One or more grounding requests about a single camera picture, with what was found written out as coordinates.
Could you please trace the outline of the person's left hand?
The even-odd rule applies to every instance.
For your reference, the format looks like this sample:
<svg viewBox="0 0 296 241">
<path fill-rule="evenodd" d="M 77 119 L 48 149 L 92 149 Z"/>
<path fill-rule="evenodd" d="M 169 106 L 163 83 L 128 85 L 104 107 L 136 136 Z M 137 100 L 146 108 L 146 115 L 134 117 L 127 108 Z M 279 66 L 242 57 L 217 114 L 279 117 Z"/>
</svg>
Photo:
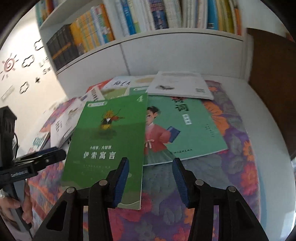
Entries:
<svg viewBox="0 0 296 241">
<path fill-rule="evenodd" d="M 25 199 L 23 201 L 23 204 L 21 204 L 19 201 L 10 197 L 5 197 L 5 196 L 1 197 L 1 211 L 4 218 L 10 221 L 15 221 L 14 217 L 11 214 L 11 209 L 16 209 L 20 207 L 22 207 L 23 209 L 22 219 L 26 223 L 32 223 L 33 222 L 32 202 L 31 202 L 30 188 L 27 183 L 25 185 Z"/>
</svg>

